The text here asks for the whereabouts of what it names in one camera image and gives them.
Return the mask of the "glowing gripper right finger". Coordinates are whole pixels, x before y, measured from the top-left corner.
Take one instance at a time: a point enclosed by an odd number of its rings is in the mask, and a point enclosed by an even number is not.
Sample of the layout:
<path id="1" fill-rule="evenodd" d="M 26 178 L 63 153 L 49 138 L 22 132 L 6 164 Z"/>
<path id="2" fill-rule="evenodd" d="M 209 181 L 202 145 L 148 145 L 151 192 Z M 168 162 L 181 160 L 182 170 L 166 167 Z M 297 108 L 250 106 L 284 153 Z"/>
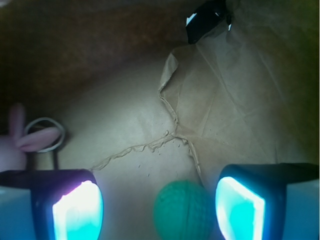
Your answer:
<path id="1" fill-rule="evenodd" d="M 216 185 L 215 210 L 226 240 L 318 240 L 319 166 L 229 164 Z"/>

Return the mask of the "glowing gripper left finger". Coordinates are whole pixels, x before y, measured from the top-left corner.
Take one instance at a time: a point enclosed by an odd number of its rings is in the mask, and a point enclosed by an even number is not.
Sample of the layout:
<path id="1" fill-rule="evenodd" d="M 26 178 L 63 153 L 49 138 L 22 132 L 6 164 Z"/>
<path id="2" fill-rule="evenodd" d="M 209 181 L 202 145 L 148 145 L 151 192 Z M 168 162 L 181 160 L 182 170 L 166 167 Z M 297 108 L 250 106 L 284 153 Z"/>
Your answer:
<path id="1" fill-rule="evenodd" d="M 103 217 L 102 192 L 87 169 L 0 174 L 2 240 L 97 240 Z"/>

